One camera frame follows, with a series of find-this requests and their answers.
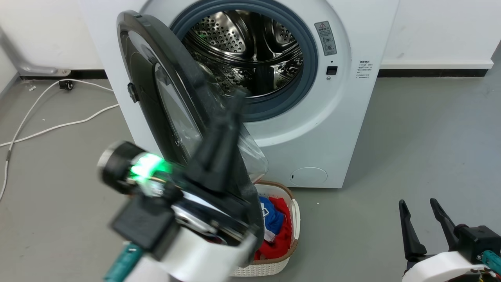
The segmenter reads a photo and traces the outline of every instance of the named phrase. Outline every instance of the clothing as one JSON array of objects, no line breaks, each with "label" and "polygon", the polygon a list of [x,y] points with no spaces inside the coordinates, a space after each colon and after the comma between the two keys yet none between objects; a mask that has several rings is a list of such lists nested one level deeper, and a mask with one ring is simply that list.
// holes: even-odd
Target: clothing
[{"label": "clothing", "polygon": [[254,260],[279,258],[287,254],[292,242],[292,222],[289,208],[283,199],[269,198],[276,210],[284,214],[284,222],[273,243],[263,241]]},{"label": "clothing", "polygon": [[265,240],[272,243],[282,228],[284,214],[275,209],[273,203],[265,197],[259,197],[261,211],[265,220]]}]

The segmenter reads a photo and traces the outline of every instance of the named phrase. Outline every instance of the blue cloth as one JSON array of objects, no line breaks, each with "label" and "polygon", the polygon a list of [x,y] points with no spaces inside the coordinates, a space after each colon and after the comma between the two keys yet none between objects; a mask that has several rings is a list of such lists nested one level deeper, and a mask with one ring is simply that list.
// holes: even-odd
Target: blue cloth
[{"label": "blue cloth", "polygon": [[284,214],[275,209],[273,203],[265,197],[259,197],[261,202],[261,212],[265,220],[265,240],[273,242],[277,234],[280,233],[284,223]]}]

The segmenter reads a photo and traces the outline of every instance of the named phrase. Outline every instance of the wheel caster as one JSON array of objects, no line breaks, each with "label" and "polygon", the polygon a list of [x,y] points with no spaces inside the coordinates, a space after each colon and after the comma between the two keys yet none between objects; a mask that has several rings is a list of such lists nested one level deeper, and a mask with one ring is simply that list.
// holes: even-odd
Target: wheel caster
[{"label": "wheel caster", "polygon": [[73,81],[71,80],[60,81],[59,89],[65,89],[65,90],[73,89]]}]

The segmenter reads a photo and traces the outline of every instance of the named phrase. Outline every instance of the white cable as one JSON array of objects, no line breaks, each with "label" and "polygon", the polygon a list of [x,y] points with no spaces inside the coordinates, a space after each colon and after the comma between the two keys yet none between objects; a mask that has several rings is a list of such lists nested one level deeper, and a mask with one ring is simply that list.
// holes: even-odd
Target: white cable
[{"label": "white cable", "polygon": [[[97,86],[99,88],[102,88],[102,89],[105,89],[105,90],[109,90],[109,91],[113,91],[112,89],[110,88],[106,88],[104,86],[101,86],[101,85],[97,85],[95,83],[91,83],[91,82],[87,82],[87,81],[82,81],[82,80],[77,80],[77,79],[71,79],[71,78],[66,78],[66,79],[61,79],[59,81],[78,81],[80,83],[85,83],[85,84],[89,84],[89,85],[94,85],[94,86]],[[9,146],[9,151],[7,152],[7,159],[6,159],[6,162],[5,162],[5,172],[4,172],[4,184],[2,185],[2,190],[0,191],[0,201],[2,200],[2,197],[4,196],[4,192],[5,192],[5,188],[7,186],[7,173],[8,173],[8,169],[9,169],[9,160],[11,158],[11,155],[12,155],[12,147],[14,146],[14,143],[17,143],[17,142],[21,142],[21,141],[24,141],[24,140],[27,140],[27,139],[30,139],[32,137],[35,137],[35,136],[38,136],[38,135],[41,135],[41,134],[44,134],[46,132],[49,132],[51,130],[54,130],[54,129],[57,129],[57,128],[61,128],[61,127],[64,127],[64,126],[67,126],[67,125],[72,125],[72,124],[78,124],[78,123],[82,123],[82,122],[86,122],[86,121],[89,121],[91,119],[93,119],[95,116],[99,115],[100,113],[106,111],[106,110],[109,110],[111,108],[114,108],[116,106],[118,106],[118,104],[116,105],[113,105],[113,106],[109,106],[107,108],[104,108],[100,111],[98,111],[97,113],[93,114],[92,116],[90,116],[89,118],[86,118],[84,120],[79,120],[79,121],[75,121],[75,122],[70,122],[70,123],[66,123],[66,124],[62,124],[62,125],[58,125],[58,126],[55,126],[55,127],[52,127],[52,128],[49,128],[49,129],[46,129],[44,131],[41,131],[39,133],[36,133],[36,134],[33,134],[33,135],[30,135],[28,137],[25,137],[25,138],[22,138],[22,139],[19,139],[19,140],[16,140],[16,138],[18,137],[19,135],[19,132],[21,131],[21,128],[23,127],[25,121],[26,121],[26,118],[28,117],[28,115],[30,115],[31,111],[33,110],[33,108],[35,107],[35,105],[38,103],[38,101],[40,100],[40,98],[42,98],[42,96],[49,90],[51,89],[54,85],[56,84],[59,84],[59,81],[57,82],[54,82],[53,84],[51,84],[49,87],[47,87],[47,89],[45,89],[44,92],[42,92],[40,94],[40,96],[38,97],[38,99],[35,101],[35,103],[33,104],[33,106],[30,108],[30,110],[26,113],[25,115],[25,118],[23,118],[23,121],[21,121],[21,124],[19,125],[18,127],[18,130],[16,131],[16,134],[14,134],[14,138],[12,138],[12,141],[9,142],[9,143],[4,143],[4,144],[1,144],[0,147],[2,146],[7,146],[7,145],[10,145]]]},{"label": "white cable", "polygon": [[[79,124],[79,123],[84,123],[86,121],[90,121],[91,119],[95,118],[97,115],[109,110],[109,109],[112,109],[112,108],[116,108],[118,107],[118,104],[115,104],[113,106],[109,106],[109,107],[106,107],[98,112],[96,112],[95,114],[93,114],[92,116],[86,118],[86,119],[83,119],[83,120],[79,120],[79,121],[74,121],[74,122],[69,122],[69,123],[65,123],[65,124],[60,124],[60,125],[57,125],[57,126],[54,126],[54,127],[51,127],[51,128],[48,128],[44,131],[41,131],[41,132],[38,132],[38,133],[35,133],[35,134],[32,134],[30,136],[27,136],[27,137],[24,137],[24,138],[21,138],[21,139],[17,139],[16,141],[14,141],[14,143],[18,143],[18,142],[21,142],[21,141],[24,141],[24,140],[28,140],[30,138],[33,138],[35,136],[39,136],[39,135],[42,135],[44,133],[47,133],[49,131],[52,131],[52,130],[55,130],[55,129],[58,129],[58,128],[62,128],[62,127],[65,127],[65,126],[69,126],[69,125],[74,125],[74,124]],[[0,144],[0,147],[3,147],[3,146],[7,146],[7,145],[10,145],[12,142],[7,142],[7,143],[3,143],[3,144]]]}]

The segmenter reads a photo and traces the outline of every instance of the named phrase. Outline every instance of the basket brown rim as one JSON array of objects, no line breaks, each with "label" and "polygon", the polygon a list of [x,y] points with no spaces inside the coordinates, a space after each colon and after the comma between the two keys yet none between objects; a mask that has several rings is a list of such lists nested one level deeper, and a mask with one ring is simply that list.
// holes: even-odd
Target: basket brown rim
[{"label": "basket brown rim", "polygon": [[262,184],[262,185],[270,185],[270,186],[277,186],[287,192],[287,194],[290,196],[291,199],[294,199],[294,196],[292,195],[292,192],[289,190],[289,188],[285,187],[284,185],[278,183],[278,182],[273,182],[273,181],[264,181],[261,180],[257,182],[256,184]]},{"label": "basket brown rim", "polygon": [[[285,187],[284,185],[282,185],[280,183],[272,182],[272,181],[259,181],[259,182],[257,182],[257,184],[277,186],[277,187],[283,189],[285,192],[287,192],[287,194],[291,197],[291,199],[294,199],[294,196],[292,195],[292,192],[289,190],[289,188]],[[270,263],[282,262],[282,261],[288,259],[289,257],[291,257],[291,255],[294,253],[294,251],[296,251],[296,248],[298,247],[298,243],[299,243],[298,240],[294,239],[294,241],[292,242],[292,246],[289,249],[289,251],[287,251],[287,253],[285,255],[281,256],[281,257],[272,258],[272,259],[254,260],[251,263],[251,265],[270,264]]]}]

